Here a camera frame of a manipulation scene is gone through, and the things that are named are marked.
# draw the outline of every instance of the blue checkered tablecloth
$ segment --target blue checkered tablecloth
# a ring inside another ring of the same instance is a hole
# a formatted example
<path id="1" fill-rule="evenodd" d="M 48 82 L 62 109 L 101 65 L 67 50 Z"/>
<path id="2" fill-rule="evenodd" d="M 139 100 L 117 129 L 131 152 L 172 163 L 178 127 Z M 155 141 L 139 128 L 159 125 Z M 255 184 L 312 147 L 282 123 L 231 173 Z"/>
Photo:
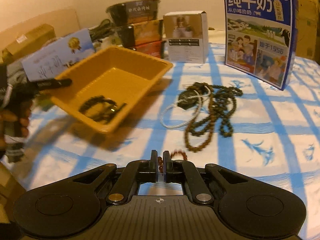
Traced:
<path id="1" fill-rule="evenodd" d="M 16 164 L 8 164 L 5 159 L 3 162 L 25 188 L 32 189 L 104 163 L 124 167 L 133 160 L 149 159 L 153 149 L 159 154 L 185 149 L 183 128 L 162 127 L 162 111 L 194 82 L 236 86 L 244 95 L 237 98 L 233 136 L 220 136 L 216 125 L 210 145 L 199 153 L 187 152 L 188 160 L 197 167 L 217 163 L 295 193 L 308 209 L 300 237 L 319 239 L 319 65 L 297 57 L 290 85 L 279 91 L 225 66 L 223 44 L 210 46 L 207 63 L 175 64 L 111 136 L 93 132 L 57 107 L 48 112 L 35 109 L 25 158 Z M 164 121 L 168 125 L 179 124 L 188 120 L 192 112 L 193 109 L 175 108 L 167 112 Z M 200 118 L 206 115 L 203 108 Z M 190 141 L 196 145 L 204 140 L 205 136 Z M 178 189 L 164 183 L 154 186 Z M 148 190 L 146 186 L 141 188 L 145 193 Z"/>

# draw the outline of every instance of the circular pad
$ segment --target circular pad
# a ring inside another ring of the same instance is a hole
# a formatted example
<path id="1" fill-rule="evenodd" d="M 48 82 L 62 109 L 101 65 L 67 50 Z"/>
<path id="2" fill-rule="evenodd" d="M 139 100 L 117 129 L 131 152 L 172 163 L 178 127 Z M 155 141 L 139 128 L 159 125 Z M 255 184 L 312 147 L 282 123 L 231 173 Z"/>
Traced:
<path id="1" fill-rule="evenodd" d="M 281 238 L 299 232 L 306 209 L 297 196 L 277 188 L 271 192 L 264 185 L 261 189 L 244 185 L 233 186 L 218 206 L 220 217 L 232 230 L 248 238 Z"/>
<path id="2" fill-rule="evenodd" d="M 22 195 L 13 209 L 19 227 L 35 238 L 65 238 L 91 226 L 100 201 L 86 184 L 36 188 Z"/>
<path id="3" fill-rule="evenodd" d="M 283 203 L 276 197 L 259 195 L 247 200 L 247 208 L 258 216 L 271 217 L 283 210 Z"/>
<path id="4" fill-rule="evenodd" d="M 44 215 L 57 216 L 68 212 L 72 205 L 73 201 L 68 196 L 52 194 L 40 198 L 36 203 L 36 209 Z"/>

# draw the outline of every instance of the yellow plastic tray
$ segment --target yellow plastic tray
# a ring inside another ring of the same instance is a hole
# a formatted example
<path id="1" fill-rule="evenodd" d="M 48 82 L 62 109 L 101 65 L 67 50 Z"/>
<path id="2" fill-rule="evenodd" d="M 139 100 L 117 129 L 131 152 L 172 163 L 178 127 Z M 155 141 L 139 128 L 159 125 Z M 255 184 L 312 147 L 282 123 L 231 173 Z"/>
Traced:
<path id="1" fill-rule="evenodd" d="M 113 132 L 139 100 L 172 67 L 172 63 L 117 46 L 100 50 L 75 64 L 56 79 L 71 78 L 67 88 L 50 90 L 52 102 L 100 133 Z M 79 107 L 91 97 L 103 95 L 127 105 L 103 124 L 81 114 Z"/>

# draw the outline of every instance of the metal screw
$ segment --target metal screw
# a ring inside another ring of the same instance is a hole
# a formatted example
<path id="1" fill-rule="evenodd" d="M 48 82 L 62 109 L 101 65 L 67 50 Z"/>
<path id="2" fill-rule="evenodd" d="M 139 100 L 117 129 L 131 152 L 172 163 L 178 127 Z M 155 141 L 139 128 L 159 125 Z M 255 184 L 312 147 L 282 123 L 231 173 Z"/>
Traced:
<path id="1" fill-rule="evenodd" d="M 121 200 L 123 200 L 123 198 L 124 198 L 124 196 L 122 194 L 118 194 L 118 193 L 111 194 L 109 196 L 109 200 L 114 201 L 114 202 L 121 201 Z"/>
<path id="2" fill-rule="evenodd" d="M 209 194 L 202 193 L 202 194 L 198 194 L 196 196 L 196 199 L 201 202 L 205 202 L 205 201 L 209 201 L 211 199 L 211 196 Z"/>

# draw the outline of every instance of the instant noodle bowl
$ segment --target instant noodle bowl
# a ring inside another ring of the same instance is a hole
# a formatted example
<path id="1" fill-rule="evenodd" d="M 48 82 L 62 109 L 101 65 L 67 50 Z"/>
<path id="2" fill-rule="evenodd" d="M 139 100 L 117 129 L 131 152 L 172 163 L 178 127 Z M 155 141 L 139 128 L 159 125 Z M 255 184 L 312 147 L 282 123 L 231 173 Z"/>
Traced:
<path id="1" fill-rule="evenodd" d="M 160 0 L 136 0 L 109 6 L 106 13 L 116 26 L 156 20 Z"/>

